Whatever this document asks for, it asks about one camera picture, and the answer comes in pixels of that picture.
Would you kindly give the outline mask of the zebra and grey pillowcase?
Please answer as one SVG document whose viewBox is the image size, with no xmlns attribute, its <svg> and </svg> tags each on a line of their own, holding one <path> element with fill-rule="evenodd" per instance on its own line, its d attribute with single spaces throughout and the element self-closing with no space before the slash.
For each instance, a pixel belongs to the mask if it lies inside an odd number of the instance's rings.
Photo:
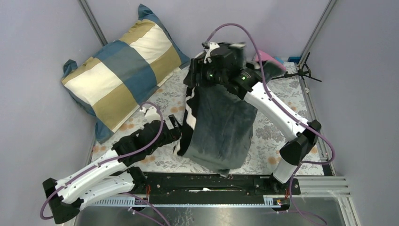
<svg viewBox="0 0 399 226">
<path fill-rule="evenodd" d="M 245 44 L 211 42 L 205 45 L 204 51 L 216 47 L 245 47 Z M 174 147 L 174 154 L 223 176 L 240 168 L 250 149 L 257 114 L 257 109 L 246 102 L 244 96 L 257 83 L 268 82 L 282 74 L 283 71 L 273 63 L 265 62 L 260 67 L 244 59 L 244 69 L 238 77 L 241 89 L 227 89 L 219 84 L 186 86 L 181 137 Z"/>
</svg>

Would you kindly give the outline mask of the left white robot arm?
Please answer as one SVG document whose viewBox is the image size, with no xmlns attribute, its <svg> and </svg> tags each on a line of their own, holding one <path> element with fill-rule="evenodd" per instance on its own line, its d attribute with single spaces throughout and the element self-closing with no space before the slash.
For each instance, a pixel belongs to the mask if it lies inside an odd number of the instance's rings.
<svg viewBox="0 0 399 226">
<path fill-rule="evenodd" d="M 87 206 L 113 195 L 147 191 L 147 178 L 134 164 L 164 145 L 177 141 L 181 124 L 174 115 L 153 120 L 122 137 L 96 161 L 64 179 L 49 178 L 42 185 L 46 205 L 56 224 L 75 218 Z"/>
</svg>

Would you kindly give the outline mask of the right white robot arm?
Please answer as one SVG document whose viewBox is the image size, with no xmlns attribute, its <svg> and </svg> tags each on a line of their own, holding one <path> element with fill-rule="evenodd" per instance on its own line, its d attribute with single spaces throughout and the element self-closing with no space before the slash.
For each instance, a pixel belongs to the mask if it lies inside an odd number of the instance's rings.
<svg viewBox="0 0 399 226">
<path fill-rule="evenodd" d="M 243 48 L 216 44 L 190 61 L 184 79 L 185 111 L 176 155 L 220 175 L 240 168 L 248 154 L 256 114 L 262 112 L 284 135 L 281 160 L 270 176 L 276 194 L 317 142 L 321 125 L 296 116 L 270 92 L 267 82 L 285 67 L 277 61 L 246 62 Z"/>
</svg>

